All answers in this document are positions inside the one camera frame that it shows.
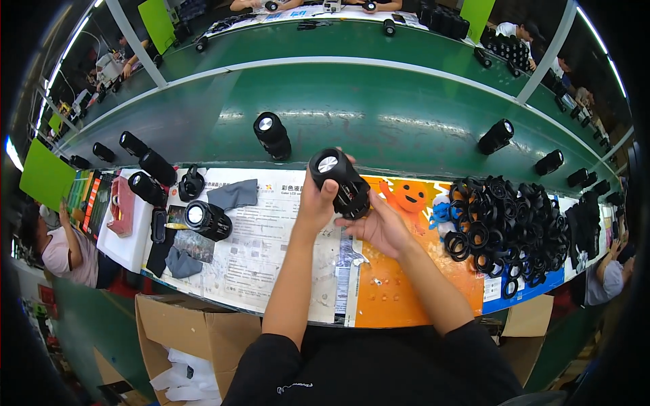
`blue cartoon character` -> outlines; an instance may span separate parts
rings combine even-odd
[[[442,242],[449,231],[456,231],[456,227],[451,222],[449,196],[436,196],[432,208],[433,213],[429,217],[429,222],[433,223],[429,225],[429,230],[437,227],[440,242]]]

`cartoon character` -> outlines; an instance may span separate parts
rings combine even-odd
[[[436,196],[433,202],[433,213],[429,217],[429,221],[433,222],[429,225],[429,230],[438,227],[438,235],[440,242],[444,241],[445,235],[449,231],[455,231],[456,227],[451,222],[449,214],[449,196]]]
[[[424,234],[420,225],[422,210],[426,206],[427,193],[422,182],[399,181],[396,183],[394,193],[388,188],[388,183],[379,182],[379,189],[386,197],[388,204],[397,210],[403,218],[407,218],[414,226],[415,232]]]

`pink shirt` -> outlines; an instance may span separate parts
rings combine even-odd
[[[81,233],[73,229],[77,241],[79,241],[79,248],[81,249],[81,257],[83,262],[78,267],[70,270],[68,264],[68,239],[66,238],[66,230],[59,227],[54,231],[47,234],[52,236],[52,240],[43,250],[43,264],[48,271],[56,276],[69,279],[76,283],[82,283],[91,288],[97,286],[97,255],[98,251],[87,238]]]

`silver speaker cone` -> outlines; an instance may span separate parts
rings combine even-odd
[[[200,207],[194,206],[187,212],[187,219],[192,224],[199,224],[203,220],[203,211]]]
[[[273,119],[271,117],[264,117],[262,120],[259,120],[259,129],[266,131],[273,125]]]
[[[318,163],[318,171],[320,173],[325,173],[332,170],[339,163],[339,160],[335,157],[325,157]]]

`person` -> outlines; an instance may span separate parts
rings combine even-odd
[[[564,58],[556,57],[555,60],[551,63],[551,70],[557,77],[562,80],[562,83],[566,88],[569,88],[571,81],[569,77],[564,73],[571,72],[571,68],[567,65],[567,62]]]
[[[123,55],[124,55],[124,65],[122,68],[122,78],[123,79],[128,79],[129,76],[131,76],[131,72],[133,70],[133,65],[135,65],[136,62],[139,61],[137,55],[135,55],[135,52],[133,52],[133,48],[129,45],[127,42],[126,38],[124,38],[124,35],[119,32],[117,34],[117,40],[120,43],[120,45],[123,47]],[[149,45],[149,39],[146,38],[145,40],[141,41],[142,47],[147,48]]]
[[[463,294],[374,190],[368,193],[373,209],[367,217],[338,218],[335,224],[399,263],[442,336],[435,352],[438,357],[429,356],[430,341],[409,345],[377,330],[325,342],[310,357],[301,354],[307,350],[303,339],[313,247],[316,235],[332,220],[337,191],[338,184],[331,179],[318,189],[307,169],[262,334],[242,355],[222,405],[497,405],[523,394],[487,330],[474,320]]]
[[[365,0],[343,0],[344,3],[349,5],[362,5],[365,3]],[[377,0],[373,1],[376,5],[374,10],[366,10],[362,8],[362,11],[366,14],[374,14],[377,11],[399,11],[402,10],[402,0]]]
[[[513,23],[501,23],[497,25],[497,35],[503,34],[507,37],[514,35],[518,39],[523,40],[524,44],[528,47],[528,61],[530,63],[530,70],[535,70],[537,64],[532,58],[532,53],[530,51],[530,43],[533,42],[535,38],[538,38],[540,41],[544,41],[544,37],[540,34],[540,30],[537,28],[537,25],[532,21],[527,21],[524,24],[513,24]]]
[[[571,300],[576,306],[600,305],[621,293],[634,269],[634,256],[622,265],[618,262],[627,245],[627,234],[624,233],[621,240],[612,241],[610,251],[602,259],[569,282]]]
[[[48,231],[36,205],[24,208],[18,233],[23,245],[40,256],[53,275],[91,288],[108,288],[122,267],[72,228],[63,202],[58,209],[61,227]]]
[[[241,11],[245,8],[252,8],[252,12],[256,14],[269,13],[270,11],[265,6],[266,3],[265,0],[234,0],[230,4],[230,10]],[[274,0],[274,3],[278,5],[278,9],[274,12],[281,12],[302,6],[304,0]]]

